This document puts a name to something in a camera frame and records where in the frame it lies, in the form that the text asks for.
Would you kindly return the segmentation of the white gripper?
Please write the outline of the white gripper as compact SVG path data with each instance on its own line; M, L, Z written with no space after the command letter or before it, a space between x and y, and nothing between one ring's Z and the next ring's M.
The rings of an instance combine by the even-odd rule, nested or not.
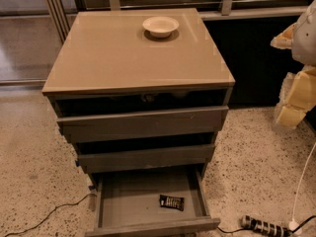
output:
M274 37L271 46L291 49L294 60L305 65L298 73L288 72L283 79L275 122L285 127L297 127L316 106L316 0L298 18Z

